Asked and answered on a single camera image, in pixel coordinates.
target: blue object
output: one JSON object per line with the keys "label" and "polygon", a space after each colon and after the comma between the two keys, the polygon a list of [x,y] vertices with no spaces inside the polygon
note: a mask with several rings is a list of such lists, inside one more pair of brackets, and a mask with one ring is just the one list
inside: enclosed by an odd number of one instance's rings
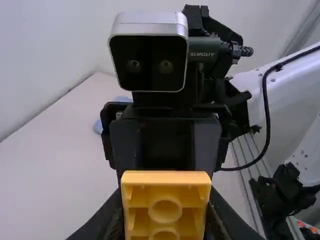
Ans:
{"label": "blue object", "polygon": [[[127,96],[116,96],[113,101],[114,102],[130,102],[130,103],[132,103],[133,100]],[[104,129],[102,127],[101,119],[98,119],[97,121],[95,121],[95,123],[93,125],[93,131],[96,134],[101,135],[103,130]]]}

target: camera lens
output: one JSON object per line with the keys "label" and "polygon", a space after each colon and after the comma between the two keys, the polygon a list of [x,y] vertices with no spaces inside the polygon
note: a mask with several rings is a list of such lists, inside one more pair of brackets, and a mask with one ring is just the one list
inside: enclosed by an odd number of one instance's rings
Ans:
{"label": "camera lens", "polygon": [[130,60],[126,65],[126,68],[130,73],[137,74],[141,71],[141,63],[137,60]]}
{"label": "camera lens", "polygon": [[163,60],[159,63],[159,71],[162,74],[170,74],[174,71],[174,65],[167,60]]}

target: lego stud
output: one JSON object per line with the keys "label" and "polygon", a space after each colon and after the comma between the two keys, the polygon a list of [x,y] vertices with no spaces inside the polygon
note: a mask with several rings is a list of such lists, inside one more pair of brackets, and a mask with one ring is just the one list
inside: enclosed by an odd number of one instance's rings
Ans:
{"label": "lego stud", "polygon": [[180,235],[172,227],[161,228],[153,232],[150,235],[149,240],[180,240]]}
{"label": "lego stud", "polygon": [[148,209],[149,217],[160,224],[176,222],[182,215],[182,205],[175,197],[155,199]]}

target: yellow lego brick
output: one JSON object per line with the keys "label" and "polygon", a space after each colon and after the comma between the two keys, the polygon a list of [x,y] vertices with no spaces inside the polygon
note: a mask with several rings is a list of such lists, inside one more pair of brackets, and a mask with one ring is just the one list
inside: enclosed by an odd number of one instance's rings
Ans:
{"label": "yellow lego brick", "polygon": [[210,190],[204,171],[125,171],[126,240],[202,240]]}

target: silver camera housing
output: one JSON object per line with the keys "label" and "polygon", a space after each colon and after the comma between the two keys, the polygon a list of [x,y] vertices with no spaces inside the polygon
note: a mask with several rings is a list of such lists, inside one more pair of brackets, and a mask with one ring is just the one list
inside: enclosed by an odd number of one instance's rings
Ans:
{"label": "silver camera housing", "polygon": [[188,34],[188,21],[182,12],[119,13],[108,47],[120,87],[132,92],[182,90]]}

